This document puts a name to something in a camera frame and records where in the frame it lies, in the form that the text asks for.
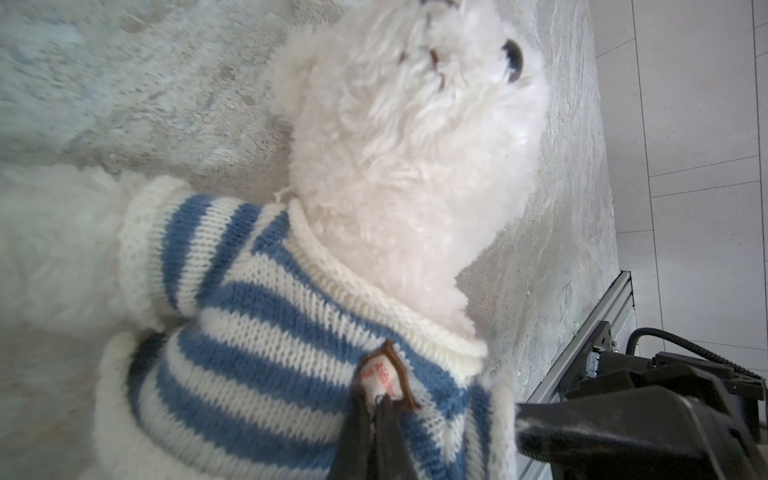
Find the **blue white striped knit sweater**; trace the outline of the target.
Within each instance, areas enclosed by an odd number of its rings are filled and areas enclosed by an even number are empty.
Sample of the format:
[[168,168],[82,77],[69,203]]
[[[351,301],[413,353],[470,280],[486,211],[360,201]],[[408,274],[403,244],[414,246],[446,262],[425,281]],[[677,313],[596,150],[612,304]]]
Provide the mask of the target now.
[[314,238],[298,201],[252,205],[162,176],[131,197],[119,283],[144,339],[99,366],[94,446],[110,479],[324,479],[359,365],[389,353],[420,479],[513,479],[511,393],[484,341],[384,294]]

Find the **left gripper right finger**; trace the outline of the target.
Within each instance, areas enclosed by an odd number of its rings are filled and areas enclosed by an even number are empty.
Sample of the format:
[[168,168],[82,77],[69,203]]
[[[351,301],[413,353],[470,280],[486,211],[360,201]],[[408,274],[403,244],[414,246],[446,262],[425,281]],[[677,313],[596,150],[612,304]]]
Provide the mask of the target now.
[[416,480],[418,478],[401,432],[392,399],[385,395],[374,414],[373,478]]

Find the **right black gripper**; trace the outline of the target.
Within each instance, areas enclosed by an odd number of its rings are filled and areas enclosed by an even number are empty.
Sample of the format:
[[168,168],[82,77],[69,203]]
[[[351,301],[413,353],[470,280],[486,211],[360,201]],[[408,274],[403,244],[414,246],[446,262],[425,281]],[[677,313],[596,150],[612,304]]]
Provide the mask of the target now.
[[757,407],[765,382],[681,340],[691,356],[625,352],[601,322],[559,385],[557,404],[521,404],[518,450],[555,479],[764,479]]

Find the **white plush teddy bear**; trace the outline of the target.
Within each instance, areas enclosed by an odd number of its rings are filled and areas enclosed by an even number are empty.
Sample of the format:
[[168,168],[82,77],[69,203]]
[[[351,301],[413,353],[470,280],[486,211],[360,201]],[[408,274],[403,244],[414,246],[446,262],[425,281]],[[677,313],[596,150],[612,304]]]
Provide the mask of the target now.
[[[540,54],[490,1],[372,1],[293,32],[272,74],[273,113],[292,129],[289,185],[258,206],[298,201],[339,263],[482,340],[456,279],[534,190],[548,106]],[[3,167],[2,318],[108,343],[146,338],[119,283],[119,234],[132,195],[159,177]],[[373,422],[385,395],[397,415],[412,406],[386,352],[359,365],[355,389]]]

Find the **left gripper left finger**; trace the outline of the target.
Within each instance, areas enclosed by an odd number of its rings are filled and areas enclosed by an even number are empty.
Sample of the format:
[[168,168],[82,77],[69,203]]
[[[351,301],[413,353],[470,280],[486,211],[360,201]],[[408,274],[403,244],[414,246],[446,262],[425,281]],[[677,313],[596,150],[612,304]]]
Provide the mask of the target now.
[[355,389],[328,480],[377,478],[373,426],[373,413],[366,395],[361,389]]

